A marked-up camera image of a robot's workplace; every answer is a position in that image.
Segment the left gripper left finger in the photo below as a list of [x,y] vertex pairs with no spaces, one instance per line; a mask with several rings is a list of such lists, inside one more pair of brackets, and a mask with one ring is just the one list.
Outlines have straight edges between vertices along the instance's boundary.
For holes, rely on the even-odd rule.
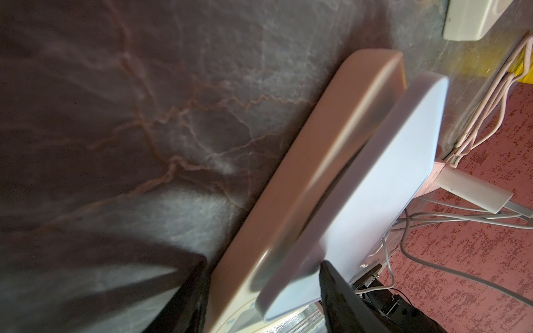
[[203,259],[143,333],[204,332],[209,288],[208,263]]

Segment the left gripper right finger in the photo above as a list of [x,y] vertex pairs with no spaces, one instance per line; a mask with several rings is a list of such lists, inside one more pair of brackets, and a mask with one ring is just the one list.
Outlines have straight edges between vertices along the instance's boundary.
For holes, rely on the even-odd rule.
[[320,265],[319,285],[328,332],[391,332],[329,261]]

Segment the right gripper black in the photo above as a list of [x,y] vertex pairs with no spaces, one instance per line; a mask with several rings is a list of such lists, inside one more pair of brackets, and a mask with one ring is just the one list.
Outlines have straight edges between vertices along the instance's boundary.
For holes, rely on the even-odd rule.
[[366,306],[356,314],[357,332],[445,332],[435,320],[409,301],[405,294],[390,290],[360,296]]

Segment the blue top kitchen scale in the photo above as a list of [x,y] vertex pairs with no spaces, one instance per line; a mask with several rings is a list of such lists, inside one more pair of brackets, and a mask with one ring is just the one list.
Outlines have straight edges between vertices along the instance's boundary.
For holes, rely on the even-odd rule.
[[319,270],[359,271],[434,166],[449,79],[402,53],[341,64],[212,273],[207,332],[258,332],[316,302]]

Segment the pink power strip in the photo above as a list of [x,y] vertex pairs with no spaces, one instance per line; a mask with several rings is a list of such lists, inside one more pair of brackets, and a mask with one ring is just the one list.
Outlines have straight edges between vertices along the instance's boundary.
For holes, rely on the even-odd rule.
[[426,178],[422,186],[420,186],[419,190],[413,196],[412,200],[424,196],[439,188],[439,186],[435,184],[435,181],[446,165],[447,164],[445,162],[434,162],[433,170],[430,172],[430,175]]

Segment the white charger adapter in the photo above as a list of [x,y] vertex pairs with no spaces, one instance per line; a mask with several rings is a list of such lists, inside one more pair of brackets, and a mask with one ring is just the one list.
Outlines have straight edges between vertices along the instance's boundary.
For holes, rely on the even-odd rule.
[[491,213],[500,211],[514,195],[451,166],[442,169],[434,184]]

